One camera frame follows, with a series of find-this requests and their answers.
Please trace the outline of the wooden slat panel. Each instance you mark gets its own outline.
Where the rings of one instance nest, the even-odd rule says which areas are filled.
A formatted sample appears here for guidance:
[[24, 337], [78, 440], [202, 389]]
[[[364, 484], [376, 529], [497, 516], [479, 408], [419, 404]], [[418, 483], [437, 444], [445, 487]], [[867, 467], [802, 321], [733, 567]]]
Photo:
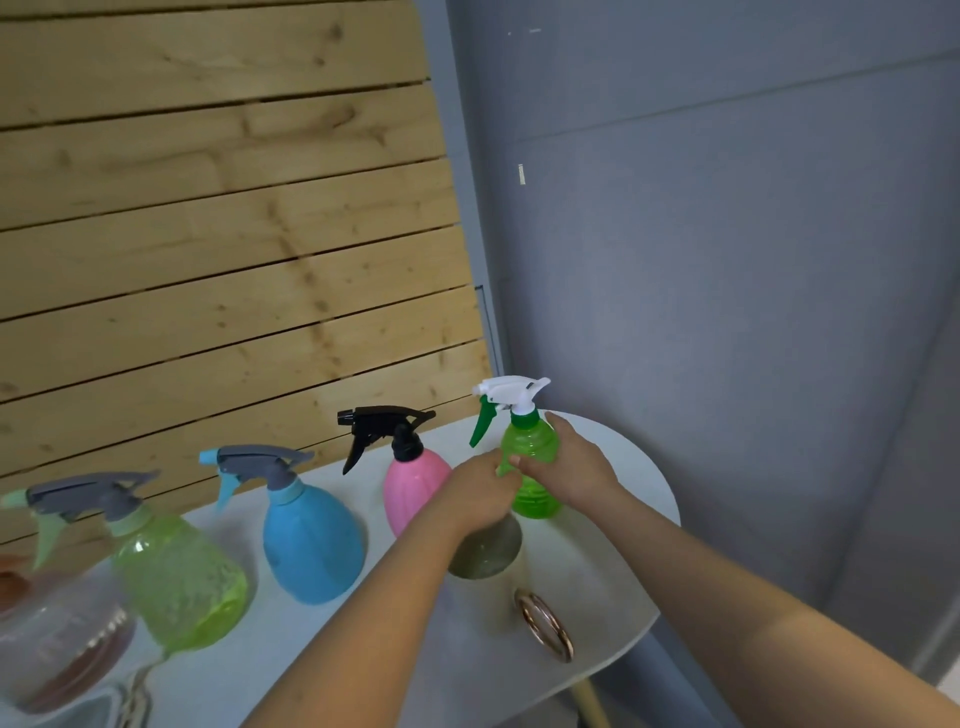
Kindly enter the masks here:
[[0, 495], [489, 373], [415, 0], [0, 0]]

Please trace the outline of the person's right hand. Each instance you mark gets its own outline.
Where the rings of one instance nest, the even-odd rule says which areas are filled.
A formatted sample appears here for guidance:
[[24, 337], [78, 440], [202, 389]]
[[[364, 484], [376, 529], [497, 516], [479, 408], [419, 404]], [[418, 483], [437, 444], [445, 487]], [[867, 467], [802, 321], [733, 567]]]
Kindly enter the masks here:
[[546, 422], [556, 432], [558, 449], [550, 484], [540, 484], [563, 505], [594, 518], [616, 498], [629, 495], [602, 450], [564, 417], [549, 411]]

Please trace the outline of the person's left forearm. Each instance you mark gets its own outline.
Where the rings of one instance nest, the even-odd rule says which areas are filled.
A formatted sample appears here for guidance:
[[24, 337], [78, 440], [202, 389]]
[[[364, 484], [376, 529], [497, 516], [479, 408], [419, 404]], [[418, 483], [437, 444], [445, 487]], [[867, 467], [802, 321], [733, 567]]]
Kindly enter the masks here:
[[451, 558], [471, 530], [449, 504], [422, 510], [242, 728], [395, 728]]

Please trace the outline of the smoky grey spray bottle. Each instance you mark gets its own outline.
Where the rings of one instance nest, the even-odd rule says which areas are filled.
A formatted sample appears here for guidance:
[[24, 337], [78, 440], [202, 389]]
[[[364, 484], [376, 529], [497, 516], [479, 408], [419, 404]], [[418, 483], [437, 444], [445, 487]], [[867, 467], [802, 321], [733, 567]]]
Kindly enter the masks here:
[[495, 577], [519, 558], [522, 546], [522, 526], [512, 514], [508, 514], [466, 536], [447, 571], [452, 577], [465, 580]]

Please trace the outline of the clear jar with copper lid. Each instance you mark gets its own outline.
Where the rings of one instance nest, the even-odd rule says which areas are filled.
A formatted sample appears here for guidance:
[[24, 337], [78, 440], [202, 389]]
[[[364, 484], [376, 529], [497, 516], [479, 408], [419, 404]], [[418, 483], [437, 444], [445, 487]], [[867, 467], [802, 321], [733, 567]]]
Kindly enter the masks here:
[[0, 616], [0, 703], [41, 715], [79, 698], [115, 666], [136, 634], [137, 614], [109, 574], [28, 579], [26, 598]]

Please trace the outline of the person's right forearm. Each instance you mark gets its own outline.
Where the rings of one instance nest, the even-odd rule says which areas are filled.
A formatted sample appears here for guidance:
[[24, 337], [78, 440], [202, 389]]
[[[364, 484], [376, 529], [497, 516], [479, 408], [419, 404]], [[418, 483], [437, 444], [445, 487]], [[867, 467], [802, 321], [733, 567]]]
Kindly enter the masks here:
[[960, 706], [616, 479], [574, 480], [601, 530], [744, 726], [960, 728]]

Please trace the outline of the blue spray bottle grey trigger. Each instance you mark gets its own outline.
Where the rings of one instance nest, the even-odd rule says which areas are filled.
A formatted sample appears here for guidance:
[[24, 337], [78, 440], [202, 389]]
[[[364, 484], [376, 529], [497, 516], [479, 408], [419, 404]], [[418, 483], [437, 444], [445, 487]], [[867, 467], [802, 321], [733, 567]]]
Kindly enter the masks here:
[[264, 480], [269, 505], [262, 546], [271, 573], [295, 601], [320, 605], [344, 595], [361, 576], [366, 537], [353, 512], [330, 492], [307, 485], [295, 471], [311, 451], [268, 444], [231, 444], [198, 455], [220, 478], [218, 509], [239, 487]]

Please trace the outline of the orange-brown object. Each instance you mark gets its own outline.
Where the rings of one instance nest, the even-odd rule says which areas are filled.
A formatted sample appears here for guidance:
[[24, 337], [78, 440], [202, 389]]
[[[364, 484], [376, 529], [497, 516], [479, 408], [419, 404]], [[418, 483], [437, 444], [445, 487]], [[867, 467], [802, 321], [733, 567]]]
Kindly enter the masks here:
[[26, 599], [31, 582], [26, 577], [27, 559], [14, 554], [0, 554], [0, 617], [13, 611]]

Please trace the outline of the person's left hand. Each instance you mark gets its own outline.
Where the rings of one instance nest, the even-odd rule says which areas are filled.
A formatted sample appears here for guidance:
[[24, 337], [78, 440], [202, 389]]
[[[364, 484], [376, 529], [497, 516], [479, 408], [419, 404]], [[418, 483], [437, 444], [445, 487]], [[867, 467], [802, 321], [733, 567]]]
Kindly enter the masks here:
[[480, 455], [476, 454], [453, 467], [450, 476], [438, 492], [438, 508], [441, 516], [449, 522], [453, 531], [461, 537], [489, 527], [499, 519], [480, 518]]

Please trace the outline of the pink spray bottle black trigger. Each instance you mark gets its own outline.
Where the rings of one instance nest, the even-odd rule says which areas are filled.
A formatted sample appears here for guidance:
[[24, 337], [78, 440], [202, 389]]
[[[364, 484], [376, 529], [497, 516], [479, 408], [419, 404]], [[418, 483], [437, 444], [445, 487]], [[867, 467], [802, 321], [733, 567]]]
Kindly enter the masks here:
[[395, 537], [444, 485], [452, 472], [450, 464], [424, 446], [418, 428], [433, 420], [435, 410], [399, 405], [362, 406], [341, 410], [337, 423], [350, 427], [353, 441], [342, 467], [349, 473], [367, 448], [389, 439], [392, 462], [383, 480], [382, 496], [387, 522]]

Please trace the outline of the small green spray bottle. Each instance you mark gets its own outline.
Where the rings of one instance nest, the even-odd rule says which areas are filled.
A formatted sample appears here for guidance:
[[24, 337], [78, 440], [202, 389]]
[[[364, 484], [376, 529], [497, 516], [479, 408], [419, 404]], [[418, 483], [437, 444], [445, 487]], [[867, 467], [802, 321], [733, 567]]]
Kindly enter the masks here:
[[[510, 422], [499, 444], [501, 461], [497, 472], [513, 471], [510, 457], [527, 456], [542, 463], [551, 463], [559, 450], [559, 436], [542, 416], [535, 404], [536, 395], [551, 383], [549, 377], [532, 379], [521, 375], [502, 375], [482, 380], [473, 387], [479, 397], [479, 414], [469, 445], [476, 448], [486, 435], [498, 413], [507, 410]], [[512, 504], [515, 514], [532, 520], [554, 517], [561, 509], [558, 499], [532, 477], [524, 475]]]

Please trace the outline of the silver metal tool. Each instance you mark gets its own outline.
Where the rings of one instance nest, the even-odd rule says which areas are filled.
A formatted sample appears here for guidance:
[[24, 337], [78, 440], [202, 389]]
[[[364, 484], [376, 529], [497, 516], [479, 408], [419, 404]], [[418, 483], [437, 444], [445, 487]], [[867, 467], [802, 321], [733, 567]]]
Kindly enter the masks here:
[[161, 664], [162, 661], [153, 661], [139, 666], [118, 685], [122, 698], [111, 728], [150, 728], [153, 698], [148, 679]]

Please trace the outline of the large light green spray bottle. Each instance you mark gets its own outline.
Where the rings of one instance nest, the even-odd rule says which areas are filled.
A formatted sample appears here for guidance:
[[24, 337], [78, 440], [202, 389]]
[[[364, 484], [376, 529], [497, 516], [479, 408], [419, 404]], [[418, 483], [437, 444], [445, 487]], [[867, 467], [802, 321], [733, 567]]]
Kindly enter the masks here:
[[137, 489], [160, 472], [100, 471], [34, 484], [0, 496], [0, 509], [26, 509], [37, 527], [33, 570], [54, 552], [66, 527], [102, 513], [115, 577], [165, 657], [208, 648], [244, 616], [244, 569], [201, 530], [156, 512]]

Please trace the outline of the wooden table leg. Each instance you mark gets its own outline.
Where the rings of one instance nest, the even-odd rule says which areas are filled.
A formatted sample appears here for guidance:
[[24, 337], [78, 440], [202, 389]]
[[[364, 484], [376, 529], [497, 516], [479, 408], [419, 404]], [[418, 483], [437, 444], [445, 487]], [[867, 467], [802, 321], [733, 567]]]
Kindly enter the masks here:
[[577, 714], [578, 728], [612, 728], [593, 682], [584, 678], [569, 687]]

